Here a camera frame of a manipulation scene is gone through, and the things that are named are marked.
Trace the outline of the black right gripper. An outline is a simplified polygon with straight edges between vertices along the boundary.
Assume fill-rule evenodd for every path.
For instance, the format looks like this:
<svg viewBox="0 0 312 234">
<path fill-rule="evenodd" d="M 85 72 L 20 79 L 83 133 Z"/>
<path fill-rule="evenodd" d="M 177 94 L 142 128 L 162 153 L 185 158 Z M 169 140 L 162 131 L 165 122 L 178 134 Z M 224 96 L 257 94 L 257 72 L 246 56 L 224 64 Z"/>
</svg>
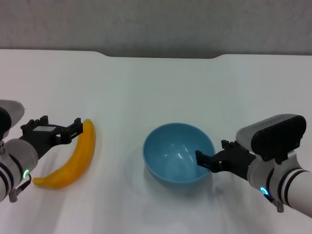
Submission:
<svg viewBox="0 0 312 234">
<path fill-rule="evenodd" d="M 244 179 L 247 179 L 249 166 L 256 156 L 243 148 L 236 141 L 221 141 L 222 151 L 219 152 L 219 160 L 215 156 L 207 156 L 201 151 L 195 151 L 198 166 L 209 169 L 211 172 L 227 171 Z"/>
</svg>

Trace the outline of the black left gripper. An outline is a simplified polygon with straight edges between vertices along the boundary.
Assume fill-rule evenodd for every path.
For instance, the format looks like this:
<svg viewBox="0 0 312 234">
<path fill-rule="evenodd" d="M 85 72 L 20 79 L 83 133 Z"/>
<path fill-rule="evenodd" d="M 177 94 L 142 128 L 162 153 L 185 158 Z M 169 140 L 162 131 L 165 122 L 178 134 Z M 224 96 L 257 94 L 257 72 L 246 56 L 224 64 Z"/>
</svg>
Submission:
<svg viewBox="0 0 312 234">
<path fill-rule="evenodd" d="M 69 144 L 72 139 L 83 133 L 80 118 L 76 118 L 73 124 L 63 127 L 50 124 L 48 116 L 42 116 L 40 119 L 31 119 L 20 128 L 22 130 L 20 139 L 33 146 L 38 159 L 41 159 L 54 146 Z"/>
</svg>

